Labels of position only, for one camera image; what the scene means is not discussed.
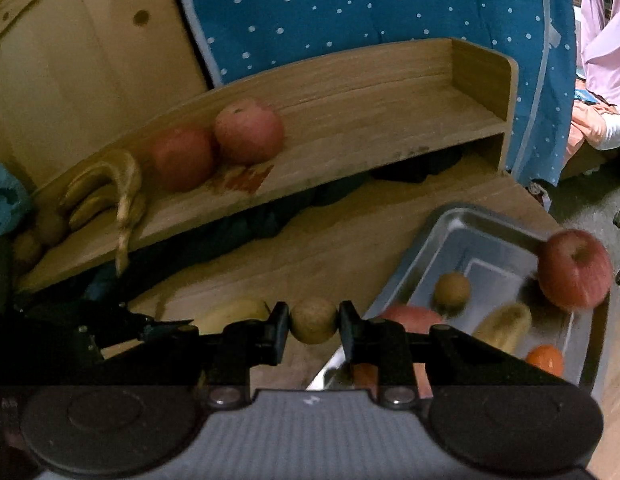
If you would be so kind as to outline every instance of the potato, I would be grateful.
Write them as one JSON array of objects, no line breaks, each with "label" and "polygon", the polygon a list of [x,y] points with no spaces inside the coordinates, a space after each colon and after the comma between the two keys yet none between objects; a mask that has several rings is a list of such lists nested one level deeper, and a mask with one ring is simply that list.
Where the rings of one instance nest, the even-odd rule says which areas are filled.
[{"label": "potato", "polygon": [[14,273],[24,274],[43,257],[43,246],[32,229],[22,232],[12,242]]},{"label": "potato", "polygon": [[68,221],[54,207],[43,207],[36,213],[34,232],[43,245],[54,247],[68,233]]},{"label": "potato", "polygon": [[301,343],[324,343],[336,331],[337,307],[324,298],[303,300],[290,312],[290,332]]},{"label": "potato", "polygon": [[434,301],[443,312],[456,314],[470,299],[470,280],[461,272],[442,274],[434,287]]}]

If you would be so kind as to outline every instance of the red apple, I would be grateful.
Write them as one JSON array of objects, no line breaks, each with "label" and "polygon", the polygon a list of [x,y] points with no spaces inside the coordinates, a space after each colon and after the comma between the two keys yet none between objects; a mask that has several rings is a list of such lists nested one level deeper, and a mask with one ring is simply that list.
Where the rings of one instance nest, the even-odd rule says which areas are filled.
[{"label": "red apple", "polygon": [[215,172],[216,151],[212,132],[186,126],[159,136],[152,146],[152,158],[161,184],[167,190],[190,191]]},{"label": "red apple", "polygon": [[[427,334],[432,325],[443,323],[443,318],[433,310],[422,306],[411,306],[403,303],[394,303],[386,308],[380,316],[383,319],[390,319],[401,323],[406,332],[417,334]],[[419,396],[432,396],[432,389],[426,375],[426,365],[423,363],[413,364],[414,374],[417,377]],[[378,382],[378,372],[375,365],[363,363],[354,365],[353,378],[357,388],[368,388],[376,396],[376,384]]]},{"label": "red apple", "polygon": [[612,263],[594,236],[578,229],[553,235],[539,253],[539,287],[551,303],[569,312],[595,308],[610,291]]},{"label": "red apple", "polygon": [[234,164],[258,164],[283,150],[283,121],[256,99],[241,99],[216,116],[216,140],[221,156]]}]

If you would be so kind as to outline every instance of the bolt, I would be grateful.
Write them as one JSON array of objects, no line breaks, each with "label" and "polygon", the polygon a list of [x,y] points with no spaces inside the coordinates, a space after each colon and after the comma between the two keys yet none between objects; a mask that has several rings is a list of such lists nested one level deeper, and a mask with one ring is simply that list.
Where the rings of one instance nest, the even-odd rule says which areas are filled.
[{"label": "bolt", "polygon": [[227,408],[241,400],[241,392],[232,386],[218,386],[210,392],[209,402],[217,408]]},{"label": "bolt", "polygon": [[407,386],[393,386],[384,391],[383,396],[385,400],[392,402],[392,404],[398,406],[401,404],[409,404],[417,398],[414,390]]}]

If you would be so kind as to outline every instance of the pink clothing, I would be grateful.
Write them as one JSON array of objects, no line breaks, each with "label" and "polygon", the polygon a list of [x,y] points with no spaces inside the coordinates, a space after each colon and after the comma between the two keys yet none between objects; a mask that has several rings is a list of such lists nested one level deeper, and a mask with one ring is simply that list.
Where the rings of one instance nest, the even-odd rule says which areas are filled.
[{"label": "pink clothing", "polygon": [[620,107],[620,0],[606,23],[603,0],[581,0],[581,59],[586,86]]}]

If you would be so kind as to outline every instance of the blue curtain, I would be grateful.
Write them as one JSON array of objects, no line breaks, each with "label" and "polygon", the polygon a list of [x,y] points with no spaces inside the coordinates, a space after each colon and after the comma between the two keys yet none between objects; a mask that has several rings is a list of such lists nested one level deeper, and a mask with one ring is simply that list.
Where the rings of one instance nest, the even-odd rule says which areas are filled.
[{"label": "blue curtain", "polygon": [[508,169],[556,184],[572,111],[572,0],[181,0],[215,85],[391,41],[463,38],[519,63]]}]

